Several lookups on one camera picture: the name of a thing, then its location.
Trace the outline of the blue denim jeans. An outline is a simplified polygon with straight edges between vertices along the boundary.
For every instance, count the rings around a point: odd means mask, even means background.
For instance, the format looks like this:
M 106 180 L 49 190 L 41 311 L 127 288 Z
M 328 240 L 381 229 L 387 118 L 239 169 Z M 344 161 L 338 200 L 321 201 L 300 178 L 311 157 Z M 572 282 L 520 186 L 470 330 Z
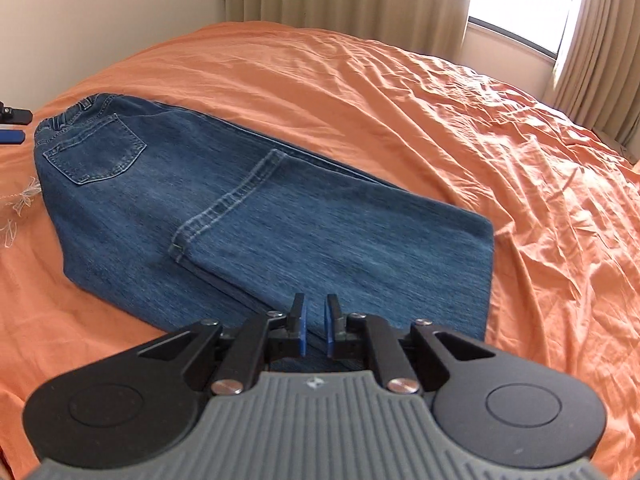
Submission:
M 88 96 L 38 125 L 47 212 L 78 287 L 162 330 L 324 303 L 476 339 L 488 321 L 494 229 L 356 168 L 195 110 Z

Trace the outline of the orange bed sheet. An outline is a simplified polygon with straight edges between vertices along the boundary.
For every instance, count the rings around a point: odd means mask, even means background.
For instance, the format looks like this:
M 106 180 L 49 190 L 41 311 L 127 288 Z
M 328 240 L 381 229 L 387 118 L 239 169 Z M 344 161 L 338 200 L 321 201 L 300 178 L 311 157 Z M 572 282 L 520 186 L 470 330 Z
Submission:
M 512 84 L 338 32 L 227 23 L 157 44 L 69 88 L 227 119 L 495 229 L 486 339 L 577 376 L 608 411 L 594 462 L 639 470 L 639 176 Z

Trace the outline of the beige curtain right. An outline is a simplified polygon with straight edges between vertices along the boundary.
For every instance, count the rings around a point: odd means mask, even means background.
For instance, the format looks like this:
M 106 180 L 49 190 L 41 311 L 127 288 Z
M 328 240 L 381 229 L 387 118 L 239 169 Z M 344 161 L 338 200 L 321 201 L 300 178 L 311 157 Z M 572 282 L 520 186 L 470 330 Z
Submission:
M 542 100 L 625 148 L 639 134 L 639 0 L 580 0 Z

